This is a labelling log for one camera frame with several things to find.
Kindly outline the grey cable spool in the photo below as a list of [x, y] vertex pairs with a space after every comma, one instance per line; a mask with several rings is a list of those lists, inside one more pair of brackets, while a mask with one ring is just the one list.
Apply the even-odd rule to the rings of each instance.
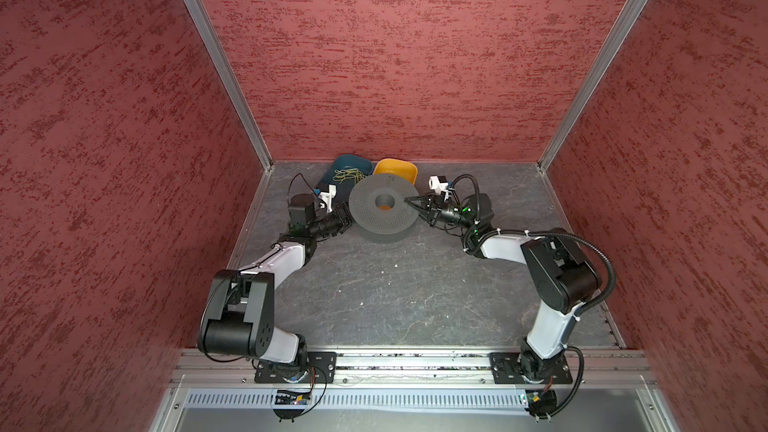
[[392, 174], [374, 174], [356, 184], [348, 206], [355, 229], [365, 240], [394, 243], [404, 240], [419, 219], [418, 212], [406, 203], [417, 197], [413, 184]]

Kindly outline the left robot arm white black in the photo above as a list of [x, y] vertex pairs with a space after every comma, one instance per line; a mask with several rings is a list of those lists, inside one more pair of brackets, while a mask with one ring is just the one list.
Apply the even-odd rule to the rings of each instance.
[[275, 325], [275, 292], [306, 266], [317, 245], [346, 232], [353, 223], [345, 202], [318, 213], [318, 200], [297, 194], [288, 202], [287, 230], [250, 265], [216, 273], [202, 314], [197, 348], [222, 363], [223, 356], [251, 359], [298, 382], [309, 372], [306, 339]]

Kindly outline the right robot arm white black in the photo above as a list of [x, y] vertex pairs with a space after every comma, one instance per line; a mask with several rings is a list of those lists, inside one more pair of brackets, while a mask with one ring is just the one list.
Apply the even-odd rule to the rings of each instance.
[[430, 226], [462, 230], [462, 249], [480, 259], [528, 267], [539, 297], [534, 325], [522, 340], [517, 373], [540, 383], [558, 370], [579, 313], [596, 301], [602, 280], [583, 252], [586, 241], [562, 228], [545, 231], [502, 229], [492, 225], [487, 194], [463, 204], [446, 192], [412, 196], [405, 203]]

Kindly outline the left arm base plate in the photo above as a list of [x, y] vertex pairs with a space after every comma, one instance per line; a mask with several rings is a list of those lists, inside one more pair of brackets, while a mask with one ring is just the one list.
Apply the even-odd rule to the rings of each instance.
[[257, 384], [312, 385], [330, 384], [334, 380], [337, 354], [335, 352], [310, 351], [302, 370], [289, 364], [258, 362], [254, 370]]

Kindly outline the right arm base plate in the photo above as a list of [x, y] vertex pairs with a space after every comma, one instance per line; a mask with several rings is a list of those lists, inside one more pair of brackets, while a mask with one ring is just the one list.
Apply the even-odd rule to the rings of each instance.
[[544, 386], [571, 384], [573, 378], [563, 354], [541, 359], [535, 353], [494, 352], [489, 354], [494, 383]]

